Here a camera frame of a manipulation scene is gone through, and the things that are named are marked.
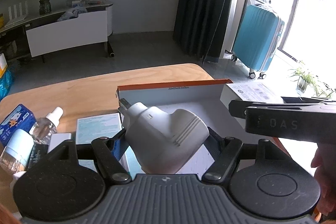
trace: plastic bottle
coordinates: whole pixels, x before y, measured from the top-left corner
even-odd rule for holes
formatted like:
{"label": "plastic bottle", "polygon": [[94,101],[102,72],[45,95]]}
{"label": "plastic bottle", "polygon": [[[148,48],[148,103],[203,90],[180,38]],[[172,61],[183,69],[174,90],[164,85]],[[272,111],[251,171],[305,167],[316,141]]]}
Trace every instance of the plastic bottle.
{"label": "plastic bottle", "polygon": [[50,143],[51,135],[57,133],[56,127],[59,125],[59,119],[62,115],[63,109],[57,107],[53,112],[48,113],[46,117],[39,118],[37,122],[34,123],[29,134],[35,143],[47,145]]}
{"label": "plastic bottle", "polygon": [[0,156],[0,166],[10,175],[24,171],[34,145],[33,138],[17,129]]}

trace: suitcase wheel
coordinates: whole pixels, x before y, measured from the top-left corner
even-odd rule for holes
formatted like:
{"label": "suitcase wheel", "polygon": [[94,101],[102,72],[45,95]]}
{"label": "suitcase wheel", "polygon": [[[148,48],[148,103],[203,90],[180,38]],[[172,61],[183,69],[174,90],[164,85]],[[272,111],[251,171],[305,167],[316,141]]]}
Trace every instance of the suitcase wheel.
{"label": "suitcase wheel", "polygon": [[262,79],[265,79],[265,78],[266,78],[266,74],[264,74],[264,73],[262,73],[262,72],[259,74],[259,76],[260,76]]}
{"label": "suitcase wheel", "polygon": [[237,61],[237,59],[238,59],[238,58],[237,58],[234,54],[232,54],[232,56],[231,56],[231,60],[232,60],[232,61]]}
{"label": "suitcase wheel", "polygon": [[249,72],[249,76],[250,76],[251,79],[254,79],[254,78],[255,78],[255,73],[254,73],[254,71],[253,71],[253,72]]}

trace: human hand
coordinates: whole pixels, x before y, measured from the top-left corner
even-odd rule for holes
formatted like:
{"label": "human hand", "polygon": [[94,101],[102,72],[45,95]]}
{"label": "human hand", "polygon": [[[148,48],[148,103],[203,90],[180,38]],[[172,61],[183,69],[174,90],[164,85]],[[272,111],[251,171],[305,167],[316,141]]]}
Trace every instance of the human hand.
{"label": "human hand", "polygon": [[328,213],[336,210],[336,194],[332,192],[332,185],[336,182],[333,182],[326,174],[319,149],[316,150],[315,156],[311,161],[311,167],[317,167],[314,178],[321,187],[321,197],[317,204],[317,209],[327,216]]}

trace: ribbed gray surface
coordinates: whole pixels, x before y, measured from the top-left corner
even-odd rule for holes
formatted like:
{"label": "ribbed gray surface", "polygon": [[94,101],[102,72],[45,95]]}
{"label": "ribbed gray surface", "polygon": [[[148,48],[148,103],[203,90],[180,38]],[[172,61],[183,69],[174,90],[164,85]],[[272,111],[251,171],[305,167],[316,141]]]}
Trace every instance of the ribbed gray surface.
{"label": "ribbed gray surface", "polygon": [[[22,222],[44,223],[28,218],[23,218]],[[196,175],[139,174],[127,185],[113,186],[104,200],[89,213],[62,223],[266,224],[271,222],[241,212],[230,202],[221,187],[203,184]],[[282,223],[315,222],[309,217],[304,217]]]}

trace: curtain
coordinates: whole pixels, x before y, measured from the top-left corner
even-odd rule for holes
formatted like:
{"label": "curtain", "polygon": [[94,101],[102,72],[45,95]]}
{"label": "curtain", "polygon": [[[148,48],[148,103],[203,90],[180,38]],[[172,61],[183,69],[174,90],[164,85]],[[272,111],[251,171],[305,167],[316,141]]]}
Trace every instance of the curtain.
{"label": "curtain", "polygon": [[223,45],[231,0],[179,0],[173,39],[198,58],[217,58]]}

